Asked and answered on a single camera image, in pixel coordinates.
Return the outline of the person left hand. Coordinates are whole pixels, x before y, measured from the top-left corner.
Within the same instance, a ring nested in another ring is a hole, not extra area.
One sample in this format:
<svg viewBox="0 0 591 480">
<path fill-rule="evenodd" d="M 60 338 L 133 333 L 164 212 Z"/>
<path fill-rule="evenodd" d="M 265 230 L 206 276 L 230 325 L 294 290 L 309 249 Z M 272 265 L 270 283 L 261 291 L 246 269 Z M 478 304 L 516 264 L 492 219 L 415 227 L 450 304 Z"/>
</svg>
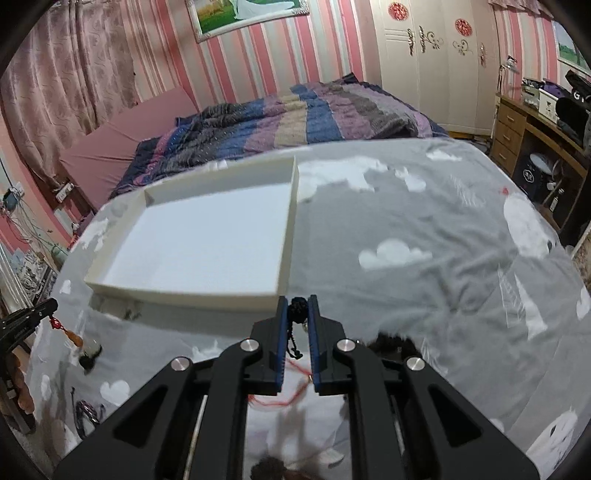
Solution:
<svg viewBox="0 0 591 480">
<path fill-rule="evenodd" d="M 7 356 L 7 368 L 16 391 L 16 400 L 19 407 L 26 414 L 32 414 L 35 408 L 34 400 L 26 385 L 24 374 L 21 370 L 20 360 L 14 353 L 10 353 Z"/>
</svg>

